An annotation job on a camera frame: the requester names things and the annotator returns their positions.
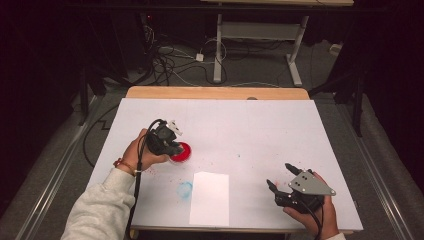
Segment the white sweater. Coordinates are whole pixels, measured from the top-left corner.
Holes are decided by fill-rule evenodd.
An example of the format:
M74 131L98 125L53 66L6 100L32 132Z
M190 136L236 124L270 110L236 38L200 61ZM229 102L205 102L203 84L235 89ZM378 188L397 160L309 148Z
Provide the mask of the white sweater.
M128 191L135 178L112 169L103 184L88 188L75 202L61 239L124 239L130 209L135 203ZM342 233L327 240L344 240Z

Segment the left hand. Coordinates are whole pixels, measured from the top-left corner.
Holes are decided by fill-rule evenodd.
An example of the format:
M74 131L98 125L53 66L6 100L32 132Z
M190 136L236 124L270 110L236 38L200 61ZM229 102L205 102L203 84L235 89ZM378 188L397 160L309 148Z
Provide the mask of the left hand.
M147 129L143 128L141 130L140 134L138 135L138 137L130 143L130 145L127 147L127 149L124 152L123 161L125 163L129 164L134 169L137 169L138 153L139 153L138 148L139 147L141 148L141 145L142 145L143 140L144 140L143 138L145 137L146 133L147 133ZM144 171L144 170L148 169L151 165L153 165L155 163L166 162L166 161L168 161L168 158L169 158L169 156L166 155L166 154L157 156L157 155L151 153L149 148L146 145L144 147L144 150L143 150L143 156L141 157L142 170ZM128 167L126 167L122 164L119 165L117 168L132 174L131 170Z

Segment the desk leg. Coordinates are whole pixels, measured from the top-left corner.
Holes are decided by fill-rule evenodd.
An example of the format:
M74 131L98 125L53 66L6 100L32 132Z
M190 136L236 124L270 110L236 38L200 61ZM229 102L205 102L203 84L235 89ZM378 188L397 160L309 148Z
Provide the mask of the desk leg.
M296 67L296 56L297 52L299 51L300 44L302 43L303 34L305 33L306 24L308 23L309 16L304 16L302 19L302 23L299 26L299 29L297 30L296 34L296 40L294 42L294 49L292 54L287 54L287 64L289 65L290 73L292 75L293 83L296 87L302 86L302 81L299 76L299 72L297 71Z
M218 14L218 21L216 26L216 54L215 54L215 67L213 70L213 82L221 82L221 64L222 64L222 53L221 53L221 40L222 40L222 14Z

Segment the wristband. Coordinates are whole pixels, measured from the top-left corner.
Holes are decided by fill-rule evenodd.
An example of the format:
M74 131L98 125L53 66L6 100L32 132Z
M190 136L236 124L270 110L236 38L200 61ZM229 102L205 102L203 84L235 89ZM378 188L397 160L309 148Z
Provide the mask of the wristband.
M131 170L131 172L133 172L133 176L135 177L137 175L137 170L135 170L133 167L131 167L128 163L124 162L124 160L122 158L118 158L118 160L116 160L113 163L113 166L117 167L119 165L124 165L125 167L129 168Z

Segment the red cup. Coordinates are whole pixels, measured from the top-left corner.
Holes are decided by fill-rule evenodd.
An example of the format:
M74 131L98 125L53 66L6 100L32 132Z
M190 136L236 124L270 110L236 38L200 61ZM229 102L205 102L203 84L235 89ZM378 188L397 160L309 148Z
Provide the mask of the red cup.
M191 155L191 148L187 143L180 142L180 145L184 149L183 152L178 155L170 157L172 161L177 163L182 163L187 161L187 159L189 159Z

